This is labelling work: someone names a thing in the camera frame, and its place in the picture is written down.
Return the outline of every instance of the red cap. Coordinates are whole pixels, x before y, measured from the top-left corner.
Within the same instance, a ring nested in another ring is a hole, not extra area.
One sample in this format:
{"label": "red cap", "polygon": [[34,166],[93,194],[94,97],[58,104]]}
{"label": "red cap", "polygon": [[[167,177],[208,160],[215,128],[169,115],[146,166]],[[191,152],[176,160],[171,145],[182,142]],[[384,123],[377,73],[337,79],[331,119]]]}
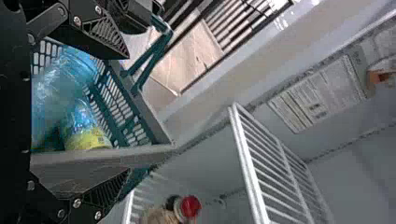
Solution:
{"label": "red cap", "polygon": [[181,201],[181,212],[186,218],[193,218],[201,210],[201,204],[195,196],[188,196]]}

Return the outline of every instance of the plastic water bottle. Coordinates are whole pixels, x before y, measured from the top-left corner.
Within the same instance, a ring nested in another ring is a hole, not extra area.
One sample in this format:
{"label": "plastic water bottle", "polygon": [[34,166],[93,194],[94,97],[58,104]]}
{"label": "plastic water bottle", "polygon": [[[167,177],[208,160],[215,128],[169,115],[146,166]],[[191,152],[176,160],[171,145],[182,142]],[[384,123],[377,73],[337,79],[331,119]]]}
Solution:
{"label": "plastic water bottle", "polygon": [[37,148],[65,112],[73,108],[75,100],[83,95],[83,87],[93,84],[97,72],[91,55],[68,47],[32,79],[32,148]]}

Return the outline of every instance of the sticker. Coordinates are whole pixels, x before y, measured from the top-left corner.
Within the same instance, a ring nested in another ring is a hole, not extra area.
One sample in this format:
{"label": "sticker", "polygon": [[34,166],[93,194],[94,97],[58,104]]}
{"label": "sticker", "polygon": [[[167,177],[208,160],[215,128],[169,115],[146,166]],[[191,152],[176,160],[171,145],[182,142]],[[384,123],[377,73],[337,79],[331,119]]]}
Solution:
{"label": "sticker", "polygon": [[299,133],[365,99],[355,70],[344,55],[269,101],[269,106]]}

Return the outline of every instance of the metal bar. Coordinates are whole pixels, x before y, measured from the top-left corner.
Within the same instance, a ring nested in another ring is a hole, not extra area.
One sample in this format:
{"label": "metal bar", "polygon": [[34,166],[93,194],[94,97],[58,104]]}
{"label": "metal bar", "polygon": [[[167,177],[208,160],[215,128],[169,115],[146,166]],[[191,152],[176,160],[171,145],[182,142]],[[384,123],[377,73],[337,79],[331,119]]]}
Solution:
{"label": "metal bar", "polygon": [[247,15],[245,15],[237,24],[235,24],[233,27],[230,28],[231,31],[234,31],[238,26],[242,25],[242,23],[244,21],[246,21],[251,15],[253,15],[253,13],[256,12],[255,10],[251,10]]}
{"label": "metal bar", "polygon": [[[213,35],[218,36],[226,29],[229,31],[232,31],[233,29],[235,29],[235,27],[241,25],[245,21],[245,19],[247,19],[253,12],[255,12],[255,10],[252,9],[250,4],[246,3],[245,8],[243,10],[241,10],[236,16],[234,16],[234,18],[232,19],[232,21],[229,24],[224,26],[220,31],[218,31],[216,33],[214,32],[215,30],[213,30]],[[243,17],[244,19],[238,20],[238,18],[241,17],[244,13],[247,13],[247,17],[245,16],[245,17]],[[233,25],[233,23],[236,23],[236,25],[234,25],[232,28],[229,28],[229,25],[231,26],[231,25]]]}
{"label": "metal bar", "polygon": [[206,24],[208,27],[212,26],[218,19],[220,19],[222,16],[224,16],[224,13],[229,10],[231,7],[233,7],[235,4],[239,3],[239,0],[228,0],[226,4],[224,4],[223,7],[219,7],[218,13],[214,15],[210,20],[206,21]]}
{"label": "metal bar", "polygon": [[285,194],[284,192],[280,191],[279,189],[276,189],[276,188],[272,187],[271,185],[269,185],[269,184],[263,182],[263,181],[260,180],[260,179],[259,179],[259,183],[260,183],[261,185],[265,186],[266,188],[271,189],[271,190],[273,190],[274,192],[276,192],[276,193],[282,195],[283,197],[285,197],[285,198],[288,199],[289,201],[291,201],[291,202],[293,202],[293,203],[295,203],[295,204],[297,204],[297,205],[302,206],[300,202],[295,201],[295,200],[292,199],[289,195]]}
{"label": "metal bar", "polygon": [[271,137],[272,139],[269,139],[269,141],[272,141],[274,143],[274,146],[277,148],[277,141],[276,141],[276,137],[270,133],[270,131],[268,131],[267,128],[265,128],[261,123],[259,123],[256,119],[253,118],[253,116],[251,114],[249,114],[246,109],[244,107],[242,107],[241,105],[238,105],[238,109],[240,111],[242,111],[242,115],[243,118],[248,120],[251,124],[255,125],[258,127],[258,130],[263,130],[263,132],[267,135],[266,137]]}
{"label": "metal bar", "polygon": [[[230,38],[230,42],[227,43],[224,48],[227,49],[228,46],[230,46],[233,41],[238,38],[241,34],[243,34],[245,31],[247,31],[248,29],[251,29],[251,26],[256,23],[256,21],[258,21],[259,19],[261,19],[262,17],[265,17],[265,15],[259,15],[256,18],[254,18],[249,24],[245,25],[244,28],[240,29],[236,34],[234,34],[233,36],[229,37]],[[221,43],[225,38],[228,38],[228,36],[224,36],[219,42]]]}
{"label": "metal bar", "polygon": [[281,164],[282,162],[279,162],[279,161],[274,160],[274,158],[272,158],[271,155],[268,154],[268,151],[261,150],[261,149],[260,149],[259,147],[257,147],[254,143],[249,142],[248,139],[247,139],[247,144],[248,144],[248,145],[252,145],[252,146],[249,146],[249,147],[250,147],[250,150],[253,151],[254,153],[256,153],[259,157],[263,157],[263,158],[264,158],[264,156],[265,156],[265,157],[268,157],[267,160],[271,160],[271,163],[274,163],[275,165],[277,165],[278,167],[280,167],[280,168],[282,169],[283,172],[286,172],[285,165],[284,165],[284,164]]}
{"label": "metal bar", "polygon": [[186,36],[186,34],[195,27],[196,24],[198,24],[198,22],[201,21],[201,19],[203,19],[207,14],[209,14],[212,10],[214,10],[216,8],[216,6],[218,4],[220,4],[222,1],[224,0],[216,0],[213,1],[209,4],[209,6],[207,6],[202,12],[201,14],[170,44],[170,46],[168,48],[166,48],[165,50],[165,54],[167,54],[172,48],[175,47],[175,45],[178,44],[178,42],[180,42],[180,40],[182,40],[184,38],[184,36]]}
{"label": "metal bar", "polygon": [[260,139],[262,139],[262,141],[266,143],[266,145],[272,147],[276,155],[279,156],[279,158],[282,158],[279,154],[280,152],[277,148],[275,138],[270,133],[268,133],[265,129],[262,129],[261,126],[257,126],[254,121],[251,122],[244,117],[241,117],[241,120],[244,121],[244,124],[249,128],[251,132],[257,133],[257,135],[260,137]]}
{"label": "metal bar", "polygon": [[291,216],[289,216],[289,215],[287,215],[287,214],[285,214],[285,213],[282,213],[282,212],[276,210],[276,209],[273,208],[273,207],[267,206],[267,210],[270,211],[270,212],[272,212],[272,213],[277,214],[277,215],[280,216],[280,217],[284,217],[284,218],[290,220],[291,222],[299,223],[299,224],[304,224],[302,221],[300,221],[300,220],[298,220],[298,219],[296,219],[296,218],[294,218],[294,217],[291,217]]}
{"label": "metal bar", "polygon": [[228,111],[233,127],[233,136],[237,145],[239,160],[241,162],[243,177],[247,187],[247,196],[249,198],[253,220],[255,224],[270,224],[270,218],[268,217],[265,209],[264,200],[261,197],[258,177],[256,172],[254,172],[255,168],[253,161],[251,160],[250,153],[248,152],[248,144],[244,135],[241,120],[238,116],[239,113],[236,105],[229,107]]}
{"label": "metal bar", "polygon": [[171,23],[171,27],[173,30],[176,30],[177,27],[184,21],[186,20],[190,14],[198,8],[201,3],[203,3],[204,0],[194,0],[187,8],[184,10],[181,15],[179,15],[174,22]]}
{"label": "metal bar", "polygon": [[272,175],[276,176],[277,178],[281,179],[285,183],[289,184],[290,186],[293,186],[290,183],[290,180],[287,180],[287,178],[285,178],[285,176],[282,176],[281,174],[277,173],[273,168],[266,166],[265,164],[263,164],[262,162],[258,161],[255,158],[251,158],[251,159],[253,160],[253,164],[258,164],[255,166],[256,169],[267,171],[267,172],[271,173]]}
{"label": "metal bar", "polygon": [[172,20],[172,18],[177,14],[177,11],[182,8],[188,0],[178,0],[175,4],[172,6],[168,6],[171,1],[165,1],[165,4],[163,5],[165,7],[165,14],[163,15],[163,19],[166,22],[169,22]]}
{"label": "metal bar", "polygon": [[299,165],[302,169],[306,169],[306,164],[303,160],[301,160],[299,157],[297,157],[288,147],[282,144],[282,147],[285,149],[285,153],[287,156],[290,156],[293,161],[296,161],[296,164]]}
{"label": "metal bar", "polygon": [[[250,39],[252,36],[254,36],[255,34],[257,34],[262,28],[264,28],[266,25],[268,25],[268,23],[270,23],[271,21],[273,21],[276,17],[278,17],[282,12],[284,12],[288,7],[290,7],[292,5],[291,0],[289,0],[289,2],[287,4],[285,4],[285,6],[283,6],[280,10],[275,11],[274,13],[272,13],[269,17],[267,17],[267,20],[263,21],[262,23],[260,23],[260,25],[258,25],[257,27],[255,27],[252,32],[246,36],[244,38],[244,40],[248,40]],[[235,40],[238,36],[240,36],[242,33],[244,33],[246,31],[246,29],[250,28],[250,25],[254,24],[256,21],[258,21],[260,19],[260,17],[255,18],[248,26],[246,26],[244,29],[240,30],[237,34],[235,34],[233,37],[231,37],[231,42],[233,42],[233,40]]]}
{"label": "metal bar", "polygon": [[214,34],[216,32],[216,30],[223,24],[225,24],[225,22],[227,20],[229,20],[231,18],[231,16],[235,13],[236,10],[239,9],[239,7],[241,7],[243,5],[242,2],[237,2],[236,4],[234,4],[232,7],[227,8],[226,10],[224,10],[221,15],[219,16],[219,21],[214,21],[212,22],[212,24],[208,25],[209,29],[212,31],[212,33]]}
{"label": "metal bar", "polygon": [[214,19],[216,16],[218,16],[219,14],[217,13],[219,13],[224,7],[230,5],[231,2],[232,0],[227,0],[227,1],[223,1],[220,5],[218,5],[218,7],[213,12],[209,13],[205,18],[206,24],[212,19]]}
{"label": "metal bar", "polygon": [[300,198],[300,201],[303,204],[303,209],[305,210],[305,215],[306,215],[306,217],[307,217],[307,219],[308,219],[310,224],[315,224],[315,221],[312,218],[311,211],[309,210],[308,205],[306,204],[305,198],[304,198],[303,194],[301,193],[300,185],[299,185],[299,183],[297,182],[297,179],[294,176],[294,172],[291,170],[291,167],[290,167],[290,164],[289,164],[289,160],[286,158],[285,150],[284,150],[284,148],[282,146],[279,146],[279,148],[280,148],[280,151],[282,152],[283,159],[286,161],[286,167],[288,168],[288,170],[289,170],[289,172],[291,174],[291,180],[293,181],[294,186],[295,186],[296,191],[297,191],[297,194],[298,194],[298,196]]}
{"label": "metal bar", "polygon": [[290,164],[292,166],[292,168],[298,172],[300,172],[301,174],[305,173],[306,168],[301,168],[301,166],[299,166],[296,161],[293,161],[292,158],[290,156],[286,156],[286,158],[288,158],[288,160],[290,161]]}
{"label": "metal bar", "polygon": [[304,216],[304,213],[302,213],[301,211],[299,211],[299,210],[297,210],[297,209],[291,207],[290,205],[288,205],[288,204],[286,204],[286,203],[280,201],[278,198],[276,198],[276,197],[274,197],[274,196],[272,196],[272,195],[270,195],[270,194],[267,194],[267,193],[265,193],[265,192],[262,192],[262,196],[265,197],[265,198],[271,199],[272,201],[274,201],[274,202],[276,202],[276,203],[278,203],[278,204],[280,204],[280,205],[282,205],[282,206],[288,208],[290,211],[295,212],[295,213],[298,214],[298,215]]}
{"label": "metal bar", "polygon": [[256,133],[254,133],[247,125],[244,125],[244,128],[246,128],[245,132],[249,134],[250,137],[252,137],[252,140],[255,140],[256,142],[259,143],[260,146],[263,148],[268,149],[268,151],[271,152],[272,155],[274,155],[279,161],[283,161],[281,155],[272,147],[268,142],[263,140],[260,136],[258,136]]}
{"label": "metal bar", "polygon": [[311,183],[309,182],[309,180],[307,180],[306,178],[302,177],[301,174],[299,174],[298,172],[293,172],[293,174],[296,176],[296,178],[298,178],[299,183],[304,184],[308,189],[311,189],[311,191],[314,192],[314,190],[311,187]]}
{"label": "metal bar", "polygon": [[275,180],[273,177],[271,177],[270,175],[266,174],[265,172],[263,172],[263,171],[261,171],[261,170],[259,170],[259,169],[256,169],[256,168],[255,168],[255,171],[256,171],[257,173],[259,173],[260,175],[264,176],[265,178],[268,178],[268,179],[270,179],[271,181],[273,181],[274,183],[278,184],[280,187],[282,187],[283,189],[285,189],[285,190],[288,191],[289,193],[291,193],[291,194],[293,194],[293,195],[296,195],[296,193],[295,193],[294,191],[292,191],[291,188],[286,187],[284,184],[282,184],[282,183],[280,183],[279,181]]}

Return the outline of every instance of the screw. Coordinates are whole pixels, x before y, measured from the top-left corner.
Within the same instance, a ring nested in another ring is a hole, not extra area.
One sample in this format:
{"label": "screw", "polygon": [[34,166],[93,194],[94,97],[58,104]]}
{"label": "screw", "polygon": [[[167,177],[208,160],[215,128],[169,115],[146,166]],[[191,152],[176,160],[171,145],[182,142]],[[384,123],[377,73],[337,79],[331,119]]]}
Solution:
{"label": "screw", "polygon": [[102,8],[101,8],[101,7],[96,6],[96,7],[95,7],[95,11],[96,11],[96,13],[97,13],[98,15],[102,15]]}
{"label": "screw", "polygon": [[95,213],[95,220],[99,220],[102,217],[102,213],[100,211],[97,211]]}
{"label": "screw", "polygon": [[66,214],[66,212],[64,211],[64,209],[61,209],[58,212],[58,217],[62,218],[62,217],[64,217],[65,214]]}
{"label": "screw", "polygon": [[27,35],[27,39],[28,39],[30,45],[34,45],[35,44],[35,37],[33,35],[28,34]]}
{"label": "screw", "polygon": [[75,23],[76,26],[81,26],[81,20],[79,19],[79,17],[75,17],[73,19],[73,22]]}
{"label": "screw", "polygon": [[33,180],[29,180],[27,182],[27,190],[34,190],[35,189],[35,182]]}
{"label": "screw", "polygon": [[64,16],[64,9],[62,7],[58,7],[58,11],[61,14],[61,16]]}
{"label": "screw", "polygon": [[73,202],[74,208],[79,208],[81,206],[81,199],[75,199]]}

